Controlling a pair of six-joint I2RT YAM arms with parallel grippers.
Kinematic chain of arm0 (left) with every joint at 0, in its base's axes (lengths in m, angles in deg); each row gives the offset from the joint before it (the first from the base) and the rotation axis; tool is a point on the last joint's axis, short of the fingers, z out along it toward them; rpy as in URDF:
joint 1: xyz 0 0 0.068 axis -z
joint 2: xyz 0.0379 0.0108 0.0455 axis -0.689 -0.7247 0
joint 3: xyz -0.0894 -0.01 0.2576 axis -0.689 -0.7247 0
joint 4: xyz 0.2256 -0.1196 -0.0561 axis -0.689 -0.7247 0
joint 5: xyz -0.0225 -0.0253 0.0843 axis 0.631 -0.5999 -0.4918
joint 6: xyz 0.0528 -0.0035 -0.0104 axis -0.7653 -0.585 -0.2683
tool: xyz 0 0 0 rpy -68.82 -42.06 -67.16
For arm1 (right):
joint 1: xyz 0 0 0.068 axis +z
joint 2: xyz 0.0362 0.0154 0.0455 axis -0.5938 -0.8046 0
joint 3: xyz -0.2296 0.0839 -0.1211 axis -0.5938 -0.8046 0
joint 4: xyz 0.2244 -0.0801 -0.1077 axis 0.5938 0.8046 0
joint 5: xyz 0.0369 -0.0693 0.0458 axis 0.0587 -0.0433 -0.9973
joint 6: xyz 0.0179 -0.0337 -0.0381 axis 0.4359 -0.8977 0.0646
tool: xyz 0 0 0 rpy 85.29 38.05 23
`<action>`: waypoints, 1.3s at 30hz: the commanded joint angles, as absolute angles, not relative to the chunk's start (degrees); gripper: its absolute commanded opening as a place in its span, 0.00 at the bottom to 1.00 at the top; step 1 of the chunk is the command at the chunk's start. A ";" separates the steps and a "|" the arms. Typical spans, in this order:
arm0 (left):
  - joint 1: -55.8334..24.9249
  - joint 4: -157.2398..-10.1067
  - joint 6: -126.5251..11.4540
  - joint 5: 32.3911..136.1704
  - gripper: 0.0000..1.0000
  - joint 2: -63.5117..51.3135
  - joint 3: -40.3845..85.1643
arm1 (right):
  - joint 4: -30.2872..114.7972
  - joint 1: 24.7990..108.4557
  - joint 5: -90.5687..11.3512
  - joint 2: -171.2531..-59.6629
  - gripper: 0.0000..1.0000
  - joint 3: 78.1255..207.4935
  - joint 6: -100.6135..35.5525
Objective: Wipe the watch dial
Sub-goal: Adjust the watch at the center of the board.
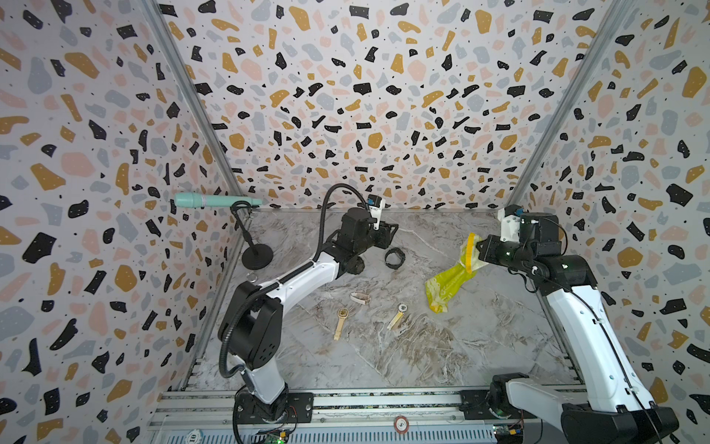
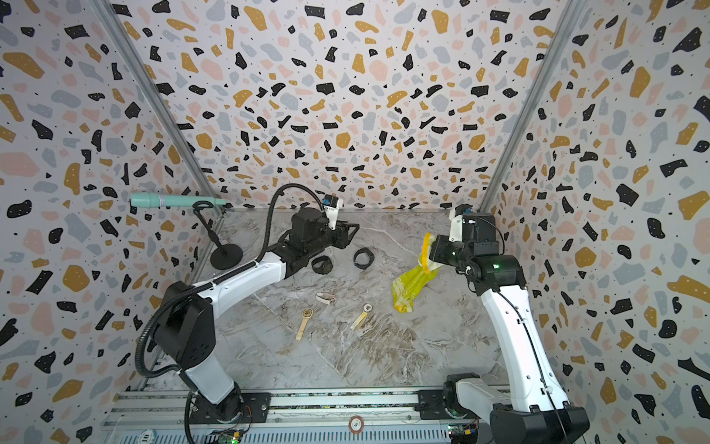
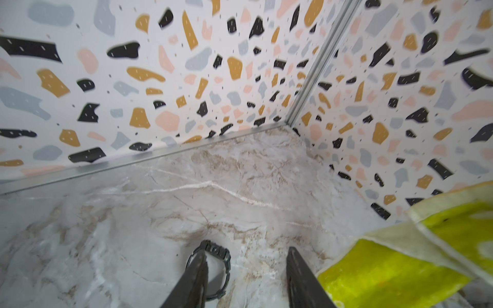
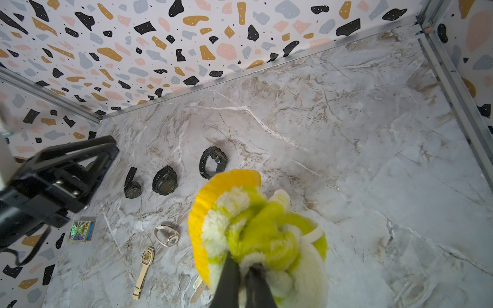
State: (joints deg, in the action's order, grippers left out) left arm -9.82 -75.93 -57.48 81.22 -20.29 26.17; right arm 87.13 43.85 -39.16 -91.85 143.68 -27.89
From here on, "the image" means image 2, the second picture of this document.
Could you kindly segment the black digital watch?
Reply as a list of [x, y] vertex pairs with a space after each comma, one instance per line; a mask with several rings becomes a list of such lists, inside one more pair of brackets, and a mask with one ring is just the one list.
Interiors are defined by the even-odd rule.
[[366, 270], [375, 262], [375, 254], [367, 247], [362, 247], [353, 255], [356, 268]]

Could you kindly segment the yellow green white cloth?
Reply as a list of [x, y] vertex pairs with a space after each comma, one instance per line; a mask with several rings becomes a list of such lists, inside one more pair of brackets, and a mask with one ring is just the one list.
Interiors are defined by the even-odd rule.
[[396, 278], [392, 283], [393, 305], [399, 313], [411, 313], [413, 302], [426, 284], [436, 278], [440, 264], [429, 258], [436, 237], [426, 233], [418, 265]]

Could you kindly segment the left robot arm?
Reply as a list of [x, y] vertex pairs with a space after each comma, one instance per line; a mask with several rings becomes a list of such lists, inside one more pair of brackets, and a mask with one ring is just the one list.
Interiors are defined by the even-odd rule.
[[218, 277], [168, 288], [159, 308], [137, 340], [135, 368], [146, 379], [179, 374], [211, 418], [227, 423], [242, 414], [244, 400], [237, 382], [216, 358], [216, 320], [255, 292], [306, 268], [327, 248], [348, 247], [359, 225], [341, 221], [342, 201], [327, 194], [315, 207], [291, 218], [291, 228], [276, 242], [264, 233], [259, 255]]

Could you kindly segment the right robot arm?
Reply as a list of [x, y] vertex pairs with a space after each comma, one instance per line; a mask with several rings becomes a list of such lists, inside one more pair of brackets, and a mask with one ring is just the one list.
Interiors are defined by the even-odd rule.
[[571, 404], [552, 370], [519, 260], [506, 252], [493, 216], [460, 205], [449, 219], [449, 234], [425, 240], [420, 263], [427, 272], [451, 266], [480, 297], [497, 334], [510, 391], [473, 374], [449, 376], [443, 388], [447, 414], [489, 425], [495, 443], [576, 442], [590, 420], [584, 408]]

